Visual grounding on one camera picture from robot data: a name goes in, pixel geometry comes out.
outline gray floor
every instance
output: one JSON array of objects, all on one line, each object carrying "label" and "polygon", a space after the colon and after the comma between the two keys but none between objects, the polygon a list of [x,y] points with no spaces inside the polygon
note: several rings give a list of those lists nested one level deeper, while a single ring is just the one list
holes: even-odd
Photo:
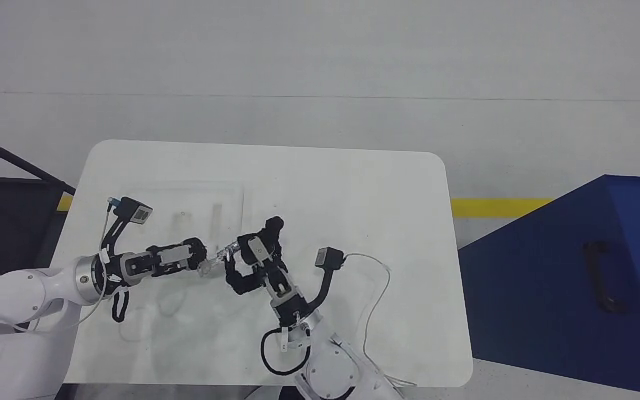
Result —
[{"label": "gray floor", "polygon": [[[639,17],[627,0],[2,0],[2,146],[72,184],[109,138],[431,151],[453,197],[556,197],[640,175]],[[458,242],[503,223],[457,220]],[[218,390],[77,398],[244,389]],[[640,398],[482,362],[411,397]]]}]

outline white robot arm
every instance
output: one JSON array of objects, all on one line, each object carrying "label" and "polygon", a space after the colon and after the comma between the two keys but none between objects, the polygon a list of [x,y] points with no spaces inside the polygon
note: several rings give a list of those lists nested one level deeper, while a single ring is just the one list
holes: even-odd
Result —
[{"label": "white robot arm", "polygon": [[[236,293],[265,287],[271,296],[270,305],[280,326],[262,337],[260,351],[265,367],[276,375],[293,375],[298,391],[308,400],[403,399],[384,373],[365,354],[343,341],[317,310],[329,293],[334,271],[344,263],[344,253],[333,248],[318,251],[315,265],[324,270],[324,276],[319,294],[307,302],[282,261],[279,234],[283,227],[280,217],[267,220],[259,232],[238,237],[225,258],[226,280]],[[236,271],[234,252],[240,252],[243,261],[252,266],[252,274],[241,276]],[[281,350],[305,350],[297,367],[278,371],[269,365],[264,346],[273,334],[280,335]]]},{"label": "white robot arm", "polygon": [[[63,268],[31,269],[0,276],[0,397],[2,399],[54,399],[69,368],[82,306],[95,305],[118,288],[137,285],[148,276],[195,270],[206,260],[202,242],[182,243],[145,252],[115,254],[115,242],[129,223],[142,224],[151,208],[133,199],[110,199],[117,219],[104,236],[101,250],[80,257]],[[124,319],[128,292],[113,318]],[[17,326],[51,314],[52,326],[29,330]]]}]

